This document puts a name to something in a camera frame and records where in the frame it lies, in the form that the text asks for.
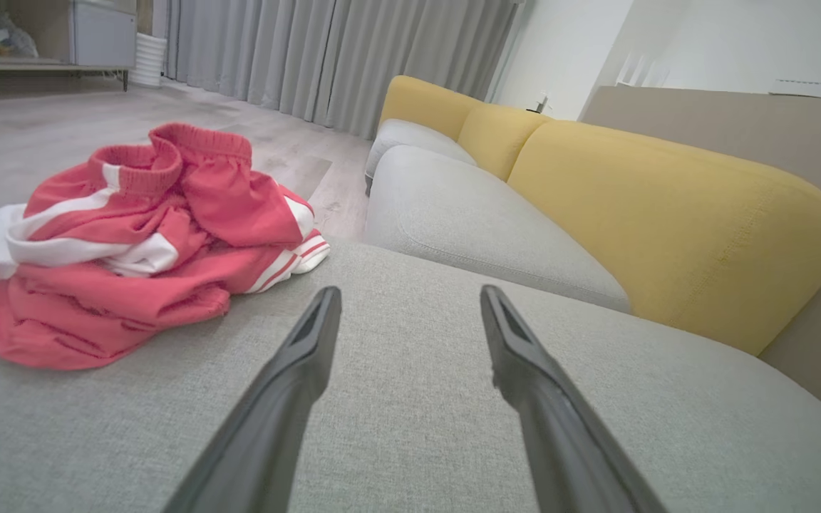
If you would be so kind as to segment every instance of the white vase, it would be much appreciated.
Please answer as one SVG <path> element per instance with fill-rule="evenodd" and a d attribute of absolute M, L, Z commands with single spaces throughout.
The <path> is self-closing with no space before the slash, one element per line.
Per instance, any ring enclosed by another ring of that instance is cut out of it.
<path fill-rule="evenodd" d="M 135 67 L 128 71 L 128 81 L 148 88 L 159 88 L 163 53 L 166 50 L 166 39 L 139 32 L 135 39 Z"/>

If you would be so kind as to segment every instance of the wooden floor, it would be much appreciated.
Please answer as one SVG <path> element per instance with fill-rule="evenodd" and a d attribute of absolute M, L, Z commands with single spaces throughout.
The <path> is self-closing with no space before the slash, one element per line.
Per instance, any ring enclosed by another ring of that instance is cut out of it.
<path fill-rule="evenodd" d="M 322 234 L 361 237 L 371 142 L 176 82 L 128 92 L 104 78 L 0 87 L 0 207 L 25 202 L 43 179 L 100 146 L 146 143 L 148 130 L 167 121 L 247 137 L 253 169 L 309 199 Z"/>

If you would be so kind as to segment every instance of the white wall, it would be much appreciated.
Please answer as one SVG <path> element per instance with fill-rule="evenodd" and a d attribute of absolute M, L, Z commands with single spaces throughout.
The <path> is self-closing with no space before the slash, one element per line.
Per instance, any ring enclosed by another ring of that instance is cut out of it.
<path fill-rule="evenodd" d="M 661 57 L 680 29 L 690 3 L 691 0 L 635 0 L 632 3 L 582 112 L 597 88 L 616 85 L 619 71 L 630 54 L 633 59 L 644 56 L 646 67 L 652 61 L 655 66 L 662 65 Z"/>
<path fill-rule="evenodd" d="M 821 0 L 693 0 L 664 54 L 669 88 L 767 92 L 821 82 Z"/>
<path fill-rule="evenodd" d="M 631 5 L 632 0 L 529 0 L 497 103 L 534 108 L 545 90 L 550 102 L 544 114 L 577 119 Z"/>

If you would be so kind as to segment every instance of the red clothing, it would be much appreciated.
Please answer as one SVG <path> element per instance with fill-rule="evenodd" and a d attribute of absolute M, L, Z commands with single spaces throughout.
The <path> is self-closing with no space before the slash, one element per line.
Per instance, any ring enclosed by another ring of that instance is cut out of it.
<path fill-rule="evenodd" d="M 97 150 L 0 211 L 16 264 L 0 281 L 0 357 L 100 367 L 329 253 L 309 205 L 251 171 L 248 140 L 179 123 L 150 140 Z"/>

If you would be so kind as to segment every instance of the yellow backrest cushion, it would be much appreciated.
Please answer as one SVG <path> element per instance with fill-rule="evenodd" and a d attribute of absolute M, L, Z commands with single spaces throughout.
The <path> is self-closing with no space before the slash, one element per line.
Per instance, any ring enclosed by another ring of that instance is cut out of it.
<path fill-rule="evenodd" d="M 553 121 L 508 184 L 619 280 L 632 313 L 747 353 L 821 286 L 821 191 L 770 166 Z"/>
<path fill-rule="evenodd" d="M 521 108 L 483 103 L 470 110 L 458 144 L 478 166 L 505 181 L 527 138 L 551 120 Z"/>
<path fill-rule="evenodd" d="M 440 131 L 453 140 L 465 125 L 472 108 L 482 105 L 481 100 L 421 81 L 419 78 L 398 75 L 391 79 L 379 124 L 395 118 L 417 123 Z"/>

